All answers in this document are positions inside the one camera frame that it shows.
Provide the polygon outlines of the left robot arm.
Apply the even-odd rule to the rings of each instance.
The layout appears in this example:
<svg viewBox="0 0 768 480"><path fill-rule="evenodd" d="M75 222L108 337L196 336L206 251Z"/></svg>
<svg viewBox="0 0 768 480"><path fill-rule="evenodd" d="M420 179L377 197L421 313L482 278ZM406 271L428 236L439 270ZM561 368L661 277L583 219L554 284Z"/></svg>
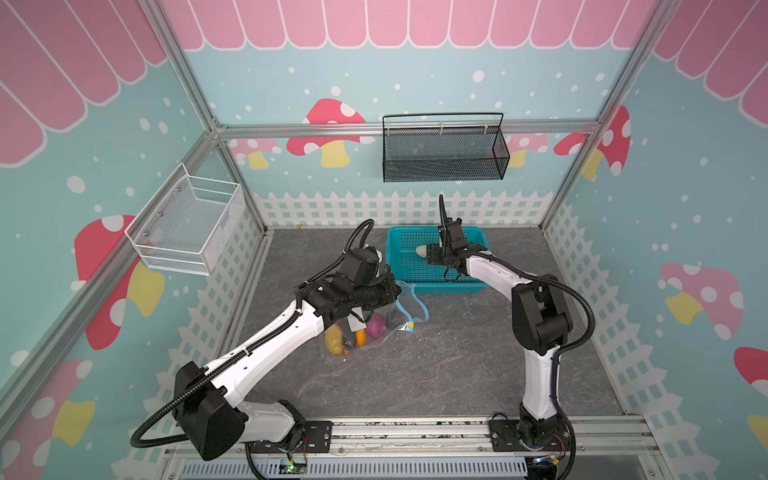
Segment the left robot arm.
<svg viewBox="0 0 768 480"><path fill-rule="evenodd" d="M172 399L132 433L131 446L188 441L205 461L238 443L292 448L305 422L300 412L287 401L249 402L247 394L307 341L357 310L394 303L400 293L375 247L347 248L329 267L296 285L286 309L247 341L204 366L190 361L181 367Z"/></svg>

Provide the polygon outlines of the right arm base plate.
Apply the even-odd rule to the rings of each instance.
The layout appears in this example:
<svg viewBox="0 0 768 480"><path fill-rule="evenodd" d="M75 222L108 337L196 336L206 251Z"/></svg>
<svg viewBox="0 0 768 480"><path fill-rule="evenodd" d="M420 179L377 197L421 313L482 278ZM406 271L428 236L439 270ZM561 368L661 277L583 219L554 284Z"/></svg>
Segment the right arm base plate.
<svg viewBox="0 0 768 480"><path fill-rule="evenodd" d="M544 421L528 418L493 418L488 421L489 438L494 452L555 452L571 446L573 435L556 417Z"/></svg>

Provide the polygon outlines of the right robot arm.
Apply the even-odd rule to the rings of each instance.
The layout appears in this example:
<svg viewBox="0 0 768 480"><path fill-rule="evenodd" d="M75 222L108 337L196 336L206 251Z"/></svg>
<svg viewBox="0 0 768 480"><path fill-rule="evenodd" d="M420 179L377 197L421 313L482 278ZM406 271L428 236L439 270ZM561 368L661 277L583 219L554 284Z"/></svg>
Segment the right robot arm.
<svg viewBox="0 0 768 480"><path fill-rule="evenodd" d="M427 246L428 263L479 280L510 301L513 334L525 350L525 389L517 428L526 448L539 449L567 426L558 392L561 356L586 343L594 331L590 324L581 337L568 340L573 319L566 298L579 302L589 320L594 319L591 307L556 276L527 272L470 242L459 218L443 215L438 234L439 241Z"/></svg>

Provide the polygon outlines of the purple onion toy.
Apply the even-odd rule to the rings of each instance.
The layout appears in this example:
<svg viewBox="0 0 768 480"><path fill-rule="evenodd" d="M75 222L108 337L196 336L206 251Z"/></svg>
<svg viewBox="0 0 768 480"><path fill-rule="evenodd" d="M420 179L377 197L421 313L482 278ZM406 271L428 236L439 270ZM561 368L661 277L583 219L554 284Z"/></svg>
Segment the purple onion toy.
<svg viewBox="0 0 768 480"><path fill-rule="evenodd" d="M380 339L388 332L388 320L385 316L374 313L366 324L366 334L371 339Z"/></svg>

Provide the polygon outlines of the clear zip top bag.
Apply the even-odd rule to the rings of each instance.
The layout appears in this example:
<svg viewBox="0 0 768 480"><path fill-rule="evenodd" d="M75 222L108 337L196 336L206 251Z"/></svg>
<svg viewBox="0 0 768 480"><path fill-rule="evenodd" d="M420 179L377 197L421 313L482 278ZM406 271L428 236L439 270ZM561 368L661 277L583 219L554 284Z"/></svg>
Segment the clear zip top bag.
<svg viewBox="0 0 768 480"><path fill-rule="evenodd" d="M417 323L428 322L428 308L417 297L415 285L402 280L396 280L395 284L400 288L400 294L393 303L371 311L356 307L350 315L326 330L321 354L327 359L345 358L355 350L379 347L397 332L412 333Z"/></svg>

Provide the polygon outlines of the orange carrot toy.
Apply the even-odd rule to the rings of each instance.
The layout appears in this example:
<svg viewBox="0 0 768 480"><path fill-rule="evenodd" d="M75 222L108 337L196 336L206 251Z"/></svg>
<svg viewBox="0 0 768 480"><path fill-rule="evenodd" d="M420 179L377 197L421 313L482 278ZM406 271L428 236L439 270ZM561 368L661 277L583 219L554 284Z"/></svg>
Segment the orange carrot toy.
<svg viewBox="0 0 768 480"><path fill-rule="evenodd" d="M358 330L355 332L355 341L357 346L364 346L367 343L367 334L365 330Z"/></svg>

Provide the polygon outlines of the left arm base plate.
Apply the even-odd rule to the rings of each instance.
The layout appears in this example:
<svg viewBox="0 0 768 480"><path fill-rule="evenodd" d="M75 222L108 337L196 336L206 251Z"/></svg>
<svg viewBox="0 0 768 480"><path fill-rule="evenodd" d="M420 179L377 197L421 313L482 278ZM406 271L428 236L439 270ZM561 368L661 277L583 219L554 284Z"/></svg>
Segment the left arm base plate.
<svg viewBox="0 0 768 480"><path fill-rule="evenodd" d="M283 440L261 440L250 443L253 453L329 453L334 423L331 421L306 421L295 426Z"/></svg>

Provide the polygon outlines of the teal plastic basket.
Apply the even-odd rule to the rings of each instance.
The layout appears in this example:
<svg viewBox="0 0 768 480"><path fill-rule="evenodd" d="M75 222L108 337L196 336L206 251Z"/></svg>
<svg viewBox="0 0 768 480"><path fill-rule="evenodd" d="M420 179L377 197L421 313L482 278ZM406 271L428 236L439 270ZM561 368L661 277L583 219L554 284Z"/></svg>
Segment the teal plastic basket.
<svg viewBox="0 0 768 480"><path fill-rule="evenodd" d="M397 280L415 288L417 295L473 295L487 285L472 277L461 277L452 270L445 277L446 267L429 265L417 254L420 246L438 243L436 226L400 226L387 232L385 262Z"/></svg>

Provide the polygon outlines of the yellow potato toy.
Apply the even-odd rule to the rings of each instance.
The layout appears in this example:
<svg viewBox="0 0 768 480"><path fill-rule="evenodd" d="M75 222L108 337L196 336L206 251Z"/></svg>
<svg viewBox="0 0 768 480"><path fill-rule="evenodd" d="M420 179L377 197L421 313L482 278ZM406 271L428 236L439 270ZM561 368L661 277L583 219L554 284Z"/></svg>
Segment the yellow potato toy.
<svg viewBox="0 0 768 480"><path fill-rule="evenodd" d="M327 351L333 356L339 356L345 350L344 337L339 325L331 325L324 332L324 345Z"/></svg>

